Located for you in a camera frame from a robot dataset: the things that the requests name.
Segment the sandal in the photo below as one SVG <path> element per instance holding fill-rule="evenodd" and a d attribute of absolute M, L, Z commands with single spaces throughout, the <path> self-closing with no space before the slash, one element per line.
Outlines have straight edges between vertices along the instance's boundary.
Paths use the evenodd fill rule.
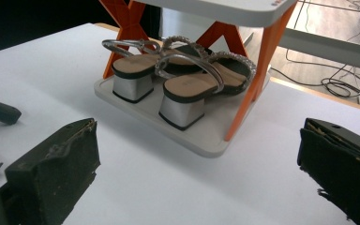
<path fill-rule="evenodd" d="M 171 49 L 175 42 L 183 42 L 187 45 Z M 157 60 L 168 53 L 189 54 L 196 57 L 206 58 L 207 52 L 201 45 L 191 42 L 185 37 L 169 37 L 163 42 L 162 49 L 153 40 L 103 40 L 102 45 L 125 58 L 120 58 L 112 63 L 113 77 L 112 92 L 119 98 L 137 103 L 148 96 L 153 90 L 151 75 L 154 74 Z M 119 46 L 137 48 L 146 54 L 133 54 Z M 182 59 L 173 59 L 165 69 L 172 74 L 189 74 L 201 70 L 199 67 Z"/>
<path fill-rule="evenodd" d="M 159 115 L 170 125 L 186 130 L 204 116 L 203 104 L 208 97 L 218 94 L 238 95 L 250 85 L 256 66 L 245 56 L 218 52 L 207 61 L 189 55 L 169 54 L 162 57 L 156 73 L 164 69 L 171 58 L 183 58 L 201 67 L 204 72 L 183 75 L 163 84 L 164 97 Z"/>

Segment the orange leg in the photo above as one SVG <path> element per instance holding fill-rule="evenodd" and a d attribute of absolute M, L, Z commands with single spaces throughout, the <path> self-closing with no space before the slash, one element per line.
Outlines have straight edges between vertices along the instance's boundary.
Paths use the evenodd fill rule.
<path fill-rule="evenodd" d="M 274 24 L 264 28 L 256 76 L 246 92 L 246 95 L 238 109 L 238 112 L 236 113 L 236 116 L 232 121 L 230 129 L 228 130 L 224 138 L 224 141 L 228 142 L 233 137 L 236 130 L 238 130 L 239 126 L 241 125 L 245 114 L 248 111 L 250 103 L 255 100 L 261 93 L 268 65 L 271 61 L 271 58 L 273 57 L 277 45 L 279 44 L 283 32 L 285 31 L 286 24 L 292 16 L 295 6 L 296 3 L 294 3 L 294 5 L 291 6 Z"/>
<path fill-rule="evenodd" d="M 197 43 L 204 46 L 205 48 L 209 48 L 221 36 L 224 36 L 230 52 L 242 54 L 248 57 L 247 50 L 244 46 L 244 41 L 239 35 L 239 31 L 235 25 L 230 25 L 223 22 L 214 22 L 197 40 Z"/>
<path fill-rule="evenodd" d="M 143 28 L 140 26 L 145 4 L 130 1 L 129 5 L 124 0 L 99 0 L 101 5 L 110 13 L 119 26 L 119 33 L 116 39 L 148 39 Z M 103 78 L 107 79 L 113 75 L 111 64 L 122 56 L 111 53 Z"/>

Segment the wooden floor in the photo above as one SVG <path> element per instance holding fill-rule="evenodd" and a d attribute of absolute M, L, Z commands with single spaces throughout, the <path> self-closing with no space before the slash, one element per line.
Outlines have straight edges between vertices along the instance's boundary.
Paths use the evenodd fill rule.
<path fill-rule="evenodd" d="M 360 6 L 360 1 L 307 0 L 305 1 L 304 5 L 303 1 L 299 1 L 287 27 L 320 36 L 336 38 L 339 40 L 360 44 L 360 7 L 358 6 Z M 263 30 L 252 29 L 252 32 L 253 39 L 247 45 L 247 53 L 254 62 L 257 62 Z M 294 63 L 290 60 L 297 62 L 323 64 L 332 67 Z M 283 72 L 287 76 L 300 83 L 310 84 L 320 84 L 322 79 L 332 77 L 338 72 L 337 68 L 342 68 L 343 66 L 344 64 L 321 59 L 300 52 L 291 50 L 287 51 L 281 47 L 277 48 L 271 61 L 271 68 Z M 360 82 L 353 75 L 355 73 L 360 78 L 360 68 L 346 66 L 344 69 L 347 71 L 341 70 L 335 75 L 334 78 L 360 89 Z M 288 81 L 287 78 L 273 69 L 270 69 L 269 73 L 272 77 Z M 323 86 L 306 87 L 325 94 L 330 94 Z M 344 90 L 340 90 L 333 86 L 332 88 L 334 88 L 334 90 L 341 95 L 348 94 Z M 350 95 L 355 96 L 357 93 L 351 91 Z M 351 102 L 358 101 L 357 97 L 343 98 Z"/>

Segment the orange crossed frame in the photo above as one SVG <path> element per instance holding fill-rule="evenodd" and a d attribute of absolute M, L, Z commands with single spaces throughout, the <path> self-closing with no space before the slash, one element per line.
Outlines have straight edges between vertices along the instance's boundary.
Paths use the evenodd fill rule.
<path fill-rule="evenodd" d="M 119 25 L 119 33 L 117 39 L 148 39 L 148 36 L 140 26 L 140 19 L 142 18 L 145 4 L 131 0 L 127 5 L 124 0 L 99 0 L 100 3 L 110 13 L 116 23 Z M 279 44 L 280 38 L 285 31 L 286 24 L 292 16 L 293 10 L 296 6 L 295 2 L 288 10 L 273 24 L 264 27 L 262 35 L 262 46 L 260 48 L 259 60 L 257 63 L 257 71 L 255 79 L 248 88 L 241 105 L 238 108 L 236 116 L 232 120 L 232 124 L 227 131 L 224 141 L 231 140 L 237 129 L 239 129 L 245 114 L 252 101 L 256 100 L 262 92 L 265 75 L 268 65 L 273 57 L 274 51 Z M 247 51 L 244 47 L 238 29 L 235 25 L 226 24 L 223 22 L 214 22 L 203 35 L 196 41 L 205 48 L 209 48 L 221 36 L 224 36 L 230 52 L 242 54 L 248 57 Z M 111 54 L 107 63 L 103 78 L 109 78 L 113 75 L 111 64 L 120 55 Z"/>

